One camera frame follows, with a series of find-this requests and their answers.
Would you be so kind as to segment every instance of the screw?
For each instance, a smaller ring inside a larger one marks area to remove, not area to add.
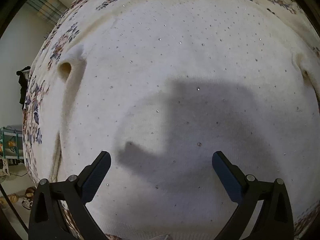
[[[277,179],[277,183],[282,185],[284,182],[283,182],[283,179]]]
[[[77,178],[78,178],[77,175],[70,175],[69,178],[68,178],[68,180],[69,180],[69,181],[75,181]]]
[[[40,183],[40,185],[44,185],[44,184],[46,184],[47,182],[48,182],[47,179],[41,179],[41,181],[40,181],[39,183]]]
[[[253,175],[247,175],[248,181],[254,181],[256,178]]]

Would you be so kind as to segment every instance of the striped curtain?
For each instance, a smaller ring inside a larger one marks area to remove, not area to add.
[[[28,0],[26,2],[38,12],[45,21],[56,24],[67,7],[59,0]]]

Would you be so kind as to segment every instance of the white fabric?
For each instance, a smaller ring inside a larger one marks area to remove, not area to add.
[[[42,144],[25,148],[35,182],[65,180],[106,150],[112,166],[87,204],[104,232],[212,239],[236,207],[211,165],[221,150],[245,174],[282,178],[295,222],[313,209],[319,38],[294,2],[283,0],[296,14],[267,0],[116,0],[97,10],[104,1],[68,11],[32,65],[43,84]]]

